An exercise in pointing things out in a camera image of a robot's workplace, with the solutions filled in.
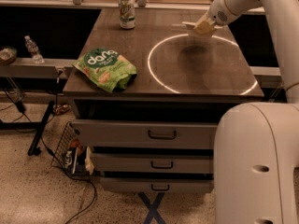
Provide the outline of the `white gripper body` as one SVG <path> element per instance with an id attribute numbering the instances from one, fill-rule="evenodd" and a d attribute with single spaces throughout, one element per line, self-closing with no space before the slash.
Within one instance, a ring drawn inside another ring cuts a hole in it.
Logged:
<path id="1" fill-rule="evenodd" d="M 208 16 L 219 26 L 228 25 L 237 19 L 237 16 L 226 7 L 222 0 L 213 1 L 208 10 Z"/>

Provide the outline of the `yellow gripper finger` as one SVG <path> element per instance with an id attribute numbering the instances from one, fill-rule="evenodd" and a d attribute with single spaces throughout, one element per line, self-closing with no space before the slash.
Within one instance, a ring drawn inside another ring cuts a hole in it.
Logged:
<path id="1" fill-rule="evenodd" d="M 204 37 L 211 37 L 221 27 L 215 21 L 201 21 L 199 24 L 200 35 Z"/>
<path id="2" fill-rule="evenodd" d="M 194 28 L 195 29 L 199 29 L 199 30 L 202 30 L 202 29 L 206 29 L 208 26 L 209 26 L 209 23 L 208 23 L 208 14 L 205 13 L 194 25 Z"/>

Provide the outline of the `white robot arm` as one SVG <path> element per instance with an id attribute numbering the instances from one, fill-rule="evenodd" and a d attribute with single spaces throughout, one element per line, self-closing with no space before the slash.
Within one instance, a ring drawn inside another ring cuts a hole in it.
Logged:
<path id="1" fill-rule="evenodd" d="M 293 172 L 299 166 L 299 1 L 214 0 L 195 24 L 200 35 L 263 7 L 286 103 L 227 111 L 214 141 L 216 224 L 298 224 Z"/>

